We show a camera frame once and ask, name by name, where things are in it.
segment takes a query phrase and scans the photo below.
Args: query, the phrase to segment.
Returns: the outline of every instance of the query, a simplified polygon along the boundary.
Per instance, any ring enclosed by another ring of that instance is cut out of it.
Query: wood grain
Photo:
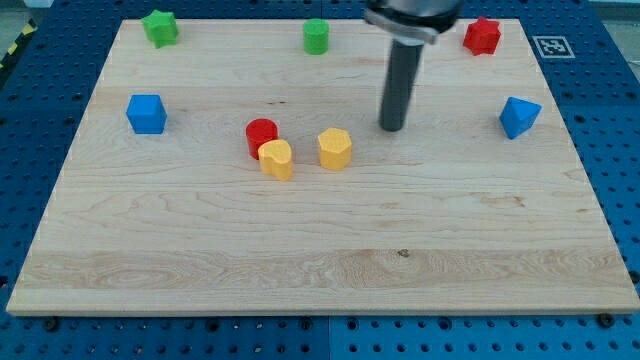
[[[407,128],[376,123],[389,36],[332,21],[180,20],[153,49],[124,21],[8,311],[21,316],[577,314],[640,309],[520,24],[495,56],[425,47]],[[159,93],[161,136],[134,135],[129,96]],[[506,98],[543,105],[515,141]],[[244,127],[280,126],[295,173],[250,158]],[[341,172],[316,136],[347,129]]]

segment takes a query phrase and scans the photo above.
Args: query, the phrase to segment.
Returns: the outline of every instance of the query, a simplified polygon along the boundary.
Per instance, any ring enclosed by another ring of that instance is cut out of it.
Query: blue block
[[[510,97],[500,114],[500,121],[509,139],[515,139],[518,135],[529,130],[533,126],[542,106]]]
[[[160,95],[132,95],[127,117],[136,134],[162,134],[167,112]]]

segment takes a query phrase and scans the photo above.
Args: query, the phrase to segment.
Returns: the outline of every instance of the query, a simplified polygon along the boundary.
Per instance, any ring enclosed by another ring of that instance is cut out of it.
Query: red block
[[[246,134],[249,154],[258,160],[258,148],[278,138],[278,126],[269,119],[255,119],[247,125]]]
[[[498,25],[500,23],[497,21],[487,20],[483,17],[478,18],[476,22],[469,24],[462,44],[471,50],[474,56],[493,54],[498,46],[500,35],[502,35],[498,30]]]

